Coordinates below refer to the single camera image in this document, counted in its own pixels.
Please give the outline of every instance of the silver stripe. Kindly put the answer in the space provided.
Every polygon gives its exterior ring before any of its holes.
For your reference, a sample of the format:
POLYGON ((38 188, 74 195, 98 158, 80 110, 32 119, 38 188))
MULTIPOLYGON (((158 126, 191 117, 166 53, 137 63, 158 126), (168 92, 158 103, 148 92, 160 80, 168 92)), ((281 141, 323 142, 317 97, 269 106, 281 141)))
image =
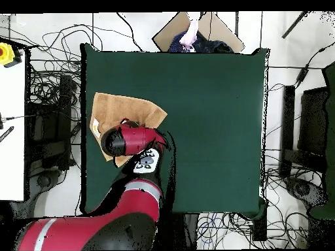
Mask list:
POLYGON ((41 232, 39 233, 39 236, 37 237, 36 244, 34 251, 41 251, 42 250, 42 245, 44 242, 44 237, 46 235, 46 232, 48 232, 50 226, 57 220, 57 218, 51 218, 46 225, 42 228, 41 232))
POLYGON ((128 191, 128 190, 144 190, 147 193, 151 194, 159 204, 160 191, 157 190, 153 185, 150 185, 146 182, 135 181, 135 182, 130 182, 126 185, 125 191, 128 191))

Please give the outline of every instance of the white label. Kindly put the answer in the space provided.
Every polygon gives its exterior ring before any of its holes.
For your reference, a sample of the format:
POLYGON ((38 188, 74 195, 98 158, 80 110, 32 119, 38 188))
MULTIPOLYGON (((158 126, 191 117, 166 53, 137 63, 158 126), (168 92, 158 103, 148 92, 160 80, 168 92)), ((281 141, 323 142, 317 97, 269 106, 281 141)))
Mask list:
POLYGON ((141 164, 139 161, 135 165, 135 169, 133 169, 134 173, 152 173, 156 169, 158 160, 160 158, 160 154, 156 149, 150 148, 145 153, 141 155, 141 158, 151 157, 153 159, 152 163, 141 164))
POLYGON ((99 122, 94 118, 94 120, 93 120, 93 133, 94 133, 94 135, 96 135, 100 139, 101 134, 97 130, 98 126, 99 126, 99 122))

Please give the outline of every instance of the white desk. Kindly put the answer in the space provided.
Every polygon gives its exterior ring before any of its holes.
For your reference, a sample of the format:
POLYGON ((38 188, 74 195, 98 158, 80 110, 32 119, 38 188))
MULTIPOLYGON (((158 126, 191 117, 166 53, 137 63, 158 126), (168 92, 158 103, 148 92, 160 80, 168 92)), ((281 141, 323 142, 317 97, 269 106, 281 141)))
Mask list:
MULTIPOLYGON (((24 115, 25 56, 22 62, 4 68, 0 65, 0 113, 2 117, 24 115)), ((9 120, 0 130, 14 130, 0 142, 0 200, 24 200, 24 118, 9 120)))

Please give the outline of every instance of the brown cloth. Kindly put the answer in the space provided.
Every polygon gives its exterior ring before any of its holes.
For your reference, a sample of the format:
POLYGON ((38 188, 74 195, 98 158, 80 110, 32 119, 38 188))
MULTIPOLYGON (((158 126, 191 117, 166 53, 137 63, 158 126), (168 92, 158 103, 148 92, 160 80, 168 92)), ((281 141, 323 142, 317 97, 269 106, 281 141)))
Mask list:
MULTIPOLYGON (((90 129, 97 142, 101 143, 103 134, 121 123, 124 118, 138 122, 148 128, 157 128, 167 116, 167 113, 154 103, 121 95, 96 92, 93 100, 90 129)), ((101 149, 106 161, 113 159, 101 149)), ((115 164, 120 167, 131 156, 115 158, 115 164)))

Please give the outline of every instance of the green table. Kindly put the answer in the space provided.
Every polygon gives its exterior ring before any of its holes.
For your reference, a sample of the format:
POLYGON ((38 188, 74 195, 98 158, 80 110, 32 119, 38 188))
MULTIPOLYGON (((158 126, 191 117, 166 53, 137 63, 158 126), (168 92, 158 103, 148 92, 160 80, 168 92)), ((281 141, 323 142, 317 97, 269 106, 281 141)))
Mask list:
POLYGON ((95 209, 120 170, 105 161, 88 127, 94 94, 104 92, 146 99, 167 112, 160 128, 177 146, 174 212, 257 214, 266 53, 96 52, 82 45, 86 202, 81 207, 95 209))

